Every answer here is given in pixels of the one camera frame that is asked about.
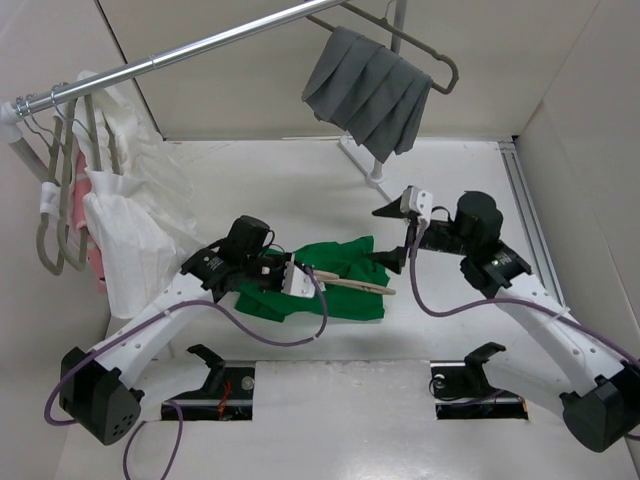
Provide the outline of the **green t-shirt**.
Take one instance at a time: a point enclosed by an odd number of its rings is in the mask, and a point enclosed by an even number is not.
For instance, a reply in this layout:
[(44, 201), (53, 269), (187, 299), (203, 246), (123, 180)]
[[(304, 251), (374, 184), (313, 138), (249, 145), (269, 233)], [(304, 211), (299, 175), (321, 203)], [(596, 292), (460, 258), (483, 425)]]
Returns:
[[(319, 242), (299, 248), (295, 251), (295, 258), (316, 270), (334, 273), (347, 280), (385, 287), (389, 283), (386, 269), (367, 257), (374, 251), (374, 244), (371, 235), (343, 243)], [(322, 313), (320, 301), (316, 298), (261, 291), (252, 284), (239, 287), (238, 293), (237, 311), (266, 320), (283, 322), (295, 313)], [(373, 321), (384, 317), (380, 295), (338, 285), (328, 285), (324, 294), (331, 317), (354, 321)]]

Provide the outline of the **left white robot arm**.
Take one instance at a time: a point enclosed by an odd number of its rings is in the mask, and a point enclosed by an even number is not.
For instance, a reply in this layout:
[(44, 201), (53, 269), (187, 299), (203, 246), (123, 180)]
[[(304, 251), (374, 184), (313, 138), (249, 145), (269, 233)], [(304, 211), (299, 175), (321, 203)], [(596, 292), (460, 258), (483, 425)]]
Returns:
[(179, 268), (169, 285), (117, 333), (85, 352), (70, 350), (61, 361), (59, 405), (104, 445), (133, 427), (153, 394), (141, 384), (156, 354), (192, 321), (194, 307), (217, 304), (250, 283), (286, 294), (304, 291), (304, 271), (293, 254), (271, 254), (270, 227), (247, 215), (226, 237), (202, 247)]

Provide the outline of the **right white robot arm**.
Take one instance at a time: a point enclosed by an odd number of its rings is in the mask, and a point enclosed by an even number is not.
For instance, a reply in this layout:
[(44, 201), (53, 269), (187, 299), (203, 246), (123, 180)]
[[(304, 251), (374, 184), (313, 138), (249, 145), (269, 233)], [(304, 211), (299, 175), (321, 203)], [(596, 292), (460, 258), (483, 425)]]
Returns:
[[(561, 418), (572, 436), (601, 453), (621, 439), (637, 440), (639, 360), (624, 348), (581, 325), (545, 289), (531, 266), (501, 238), (504, 217), (495, 200), (467, 191), (444, 220), (430, 193), (407, 187), (374, 216), (407, 223), (405, 242), (371, 254), (396, 274), (409, 270), (414, 299), (434, 318), (496, 306), (515, 320), (553, 360), (551, 369), (520, 361), (511, 349), (488, 342), (467, 354), (454, 378), (433, 376), (436, 397), (452, 406), (468, 405), (508, 392)], [(464, 279), (482, 299), (447, 311), (429, 308), (417, 284), (417, 256), (427, 250), (458, 255)]]

